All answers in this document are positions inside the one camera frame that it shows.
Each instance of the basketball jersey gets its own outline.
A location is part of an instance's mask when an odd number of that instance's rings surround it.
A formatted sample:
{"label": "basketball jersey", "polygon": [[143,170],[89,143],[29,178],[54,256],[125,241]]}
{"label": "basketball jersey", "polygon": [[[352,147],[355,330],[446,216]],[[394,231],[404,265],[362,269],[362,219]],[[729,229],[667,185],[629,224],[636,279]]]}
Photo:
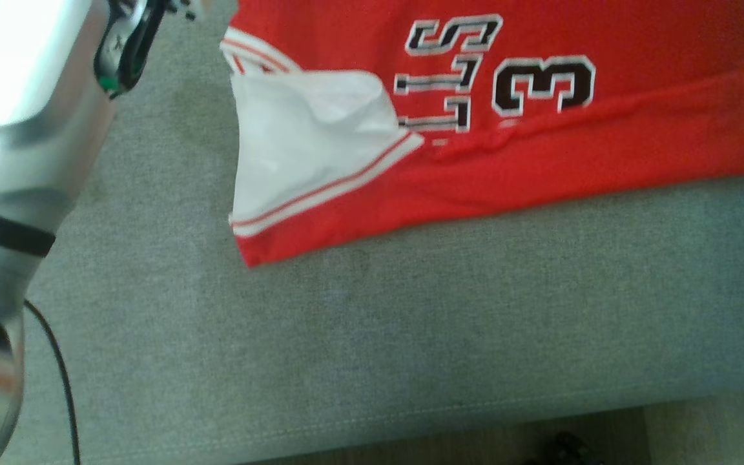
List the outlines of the basketball jersey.
{"label": "basketball jersey", "polygon": [[221,48],[250,267],[744,176],[744,0],[241,0]]}

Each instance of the gray fabric surface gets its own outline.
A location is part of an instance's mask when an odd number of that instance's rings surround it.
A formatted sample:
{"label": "gray fabric surface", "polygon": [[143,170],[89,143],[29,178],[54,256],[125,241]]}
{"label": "gray fabric surface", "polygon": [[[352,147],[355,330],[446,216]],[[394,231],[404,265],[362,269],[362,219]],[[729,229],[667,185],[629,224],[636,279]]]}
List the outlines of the gray fabric surface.
{"label": "gray fabric surface", "polygon": [[[92,465],[231,465],[744,389],[744,179],[436,224],[248,271],[233,11],[170,19],[30,288]],[[26,321],[3,465],[70,463]]]}

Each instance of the silver robotic arm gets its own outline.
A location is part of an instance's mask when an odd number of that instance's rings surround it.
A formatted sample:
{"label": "silver robotic arm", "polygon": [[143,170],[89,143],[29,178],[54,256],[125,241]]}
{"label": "silver robotic arm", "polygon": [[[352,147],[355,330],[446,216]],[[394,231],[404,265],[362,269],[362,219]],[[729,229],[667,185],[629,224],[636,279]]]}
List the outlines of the silver robotic arm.
{"label": "silver robotic arm", "polygon": [[0,456],[23,396],[23,300],[166,12],[198,0],[0,0]]}

